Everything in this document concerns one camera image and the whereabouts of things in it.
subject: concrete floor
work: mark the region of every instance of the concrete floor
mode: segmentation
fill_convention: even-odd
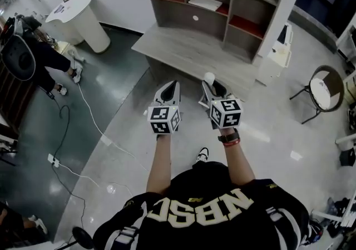
[[[334,144],[337,137],[345,134],[346,105],[301,125],[303,119],[315,112],[309,95],[301,94],[293,101],[289,97],[309,82],[320,65],[330,65],[342,76],[344,72],[338,56],[301,28],[293,26],[293,30],[289,67],[268,87],[256,82],[244,104],[239,127],[241,146],[257,178],[272,178],[309,211],[324,210],[329,197],[338,200],[354,190],[356,172],[353,168],[340,168],[339,150]],[[172,139],[172,176],[190,169],[202,146],[210,149],[209,160],[226,163],[217,131],[212,131],[197,103],[200,85],[174,74],[167,74],[169,79],[181,82],[183,112],[179,131]],[[91,177],[100,187],[85,178],[77,182],[74,193],[86,199],[83,221],[90,235],[118,212],[131,194],[145,191],[156,139],[142,113],[156,89],[151,74],[146,72],[105,131],[116,145],[135,157],[99,141],[82,175]],[[71,228],[80,225],[82,211],[82,202],[71,197],[56,240],[69,239]],[[330,245],[330,241],[325,236],[322,243]],[[313,247],[310,249],[319,249],[317,244]]]
[[[80,85],[103,131],[148,68],[146,59],[130,49],[138,35],[117,31],[107,33],[111,46],[103,54],[95,54],[86,43],[78,47],[80,55],[86,59]],[[67,137],[57,156],[63,165],[80,173],[101,134],[92,122],[77,85],[61,71],[51,70],[50,73],[68,88],[65,97],[56,93],[56,99],[61,106],[68,105],[71,110]],[[37,91],[21,126],[15,159],[18,166],[14,168],[0,162],[1,198],[24,216],[35,214],[41,217],[52,240],[70,195],[58,182],[47,157],[60,144],[66,124],[67,110],[60,119],[55,102],[44,92]],[[57,172],[73,190],[78,177],[64,168]]]

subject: red strap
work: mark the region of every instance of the red strap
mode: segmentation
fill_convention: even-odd
[[[223,143],[223,146],[224,147],[230,147],[230,146],[236,145],[238,143],[240,143],[240,138],[238,138],[238,139],[236,139],[234,141]]]

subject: black watch strap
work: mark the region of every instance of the black watch strap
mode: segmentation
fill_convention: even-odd
[[[234,128],[235,132],[229,135],[222,135],[222,136],[218,136],[218,140],[222,143],[227,143],[227,142],[231,142],[234,141],[236,139],[240,139],[240,135],[238,133],[238,130],[236,128]]]

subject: black chair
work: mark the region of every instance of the black chair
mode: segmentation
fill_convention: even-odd
[[[328,88],[330,93],[329,107],[326,108],[321,106],[321,104],[318,102],[318,99],[316,98],[316,95],[313,94],[312,88],[310,87],[310,83],[312,82],[313,79],[322,80],[325,86]],[[297,94],[295,94],[289,99],[290,100],[294,99],[303,91],[309,93],[311,100],[317,109],[317,114],[312,116],[310,119],[303,121],[301,124],[305,124],[309,120],[315,119],[322,112],[332,112],[337,110],[343,103],[344,93],[345,93],[344,83],[341,76],[334,68],[327,65],[320,66],[319,68],[317,68],[309,81],[309,85],[305,86],[301,91],[299,91]]]

